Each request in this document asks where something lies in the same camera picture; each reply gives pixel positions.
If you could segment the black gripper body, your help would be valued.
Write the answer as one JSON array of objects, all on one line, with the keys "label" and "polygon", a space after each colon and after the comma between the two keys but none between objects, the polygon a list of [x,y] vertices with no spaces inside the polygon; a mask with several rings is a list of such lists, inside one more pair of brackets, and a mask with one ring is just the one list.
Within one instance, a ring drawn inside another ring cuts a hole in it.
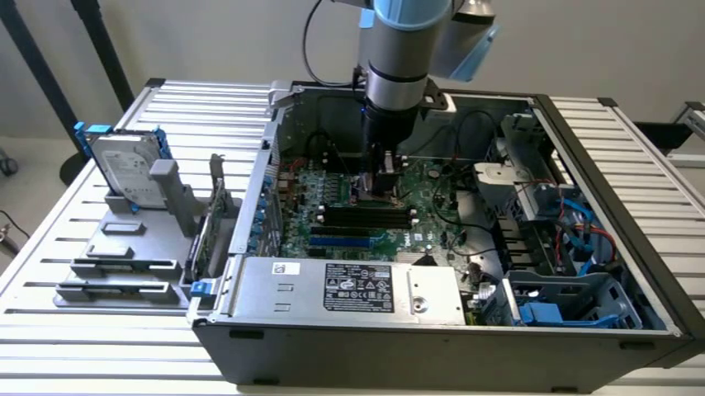
[{"label": "black gripper body", "polygon": [[399,144],[412,134],[419,108],[389,111],[377,107],[371,101],[364,104],[361,112],[361,132],[364,144],[365,170],[376,173],[384,161],[385,152],[396,155]]}]

